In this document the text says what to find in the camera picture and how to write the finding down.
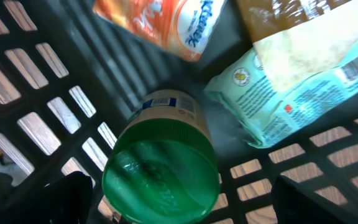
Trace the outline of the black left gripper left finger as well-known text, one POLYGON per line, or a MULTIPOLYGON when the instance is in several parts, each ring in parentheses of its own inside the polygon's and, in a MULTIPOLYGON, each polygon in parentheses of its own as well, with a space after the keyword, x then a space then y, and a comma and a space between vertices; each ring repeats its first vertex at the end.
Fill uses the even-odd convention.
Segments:
POLYGON ((86 223, 93 182, 76 171, 14 203, 0 214, 0 223, 86 223))

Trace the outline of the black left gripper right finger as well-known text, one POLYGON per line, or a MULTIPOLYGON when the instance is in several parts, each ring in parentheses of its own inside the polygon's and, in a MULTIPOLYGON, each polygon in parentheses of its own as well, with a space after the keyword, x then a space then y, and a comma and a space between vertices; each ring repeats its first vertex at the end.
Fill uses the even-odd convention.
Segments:
POLYGON ((280 224, 358 223, 357 216, 283 175, 276 178, 271 197, 280 224))

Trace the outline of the teal wet wipes pack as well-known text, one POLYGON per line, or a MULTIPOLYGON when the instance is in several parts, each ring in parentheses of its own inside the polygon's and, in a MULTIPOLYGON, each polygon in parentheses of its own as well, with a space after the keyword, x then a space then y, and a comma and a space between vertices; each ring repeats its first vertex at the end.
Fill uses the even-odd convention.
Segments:
POLYGON ((252 136, 249 145, 269 148, 358 94, 358 41, 337 67, 276 91, 254 49, 215 76, 204 93, 221 103, 252 136))

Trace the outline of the green lid white jar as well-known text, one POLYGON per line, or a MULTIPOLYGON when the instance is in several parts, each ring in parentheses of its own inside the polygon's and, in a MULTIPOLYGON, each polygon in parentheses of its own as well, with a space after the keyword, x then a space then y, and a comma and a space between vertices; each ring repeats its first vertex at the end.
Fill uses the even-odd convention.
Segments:
POLYGON ((218 160, 198 102, 178 90, 147 95, 106 163, 102 189, 134 223, 197 223, 219 193, 218 160))

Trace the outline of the brown bread snack bag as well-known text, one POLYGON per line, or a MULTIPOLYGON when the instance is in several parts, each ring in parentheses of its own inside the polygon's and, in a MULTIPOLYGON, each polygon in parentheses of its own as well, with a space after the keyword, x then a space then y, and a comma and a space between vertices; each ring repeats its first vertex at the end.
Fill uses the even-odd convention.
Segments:
POLYGON ((358 0, 240 0, 237 5, 276 91, 334 68, 358 41, 358 0))

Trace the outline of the orange tissue packet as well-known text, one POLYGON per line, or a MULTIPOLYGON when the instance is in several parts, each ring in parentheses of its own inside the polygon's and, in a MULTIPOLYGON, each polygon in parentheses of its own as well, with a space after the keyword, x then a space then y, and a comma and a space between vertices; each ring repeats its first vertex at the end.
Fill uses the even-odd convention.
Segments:
POLYGON ((93 11, 183 60, 197 62, 225 0, 96 0, 93 11))

